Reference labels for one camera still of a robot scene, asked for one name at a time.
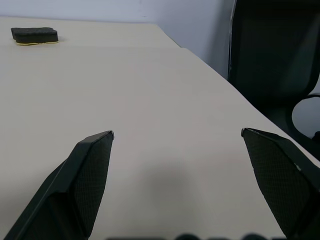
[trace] table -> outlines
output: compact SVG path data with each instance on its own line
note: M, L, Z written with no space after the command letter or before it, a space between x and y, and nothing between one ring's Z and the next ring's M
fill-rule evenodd
M91 240L283 236L241 129L289 137L187 49L52 44L0 56L0 238L75 144L107 130Z
M97 21L52 20L0 16L0 46L13 46L11 28L51 27L58 46L180 48L157 25Z

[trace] chair armrest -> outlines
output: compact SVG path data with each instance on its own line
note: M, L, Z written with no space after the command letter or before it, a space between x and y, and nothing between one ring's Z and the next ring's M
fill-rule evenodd
M306 96L304 99L311 99L311 98L320 98L320 92L311 93L310 95Z

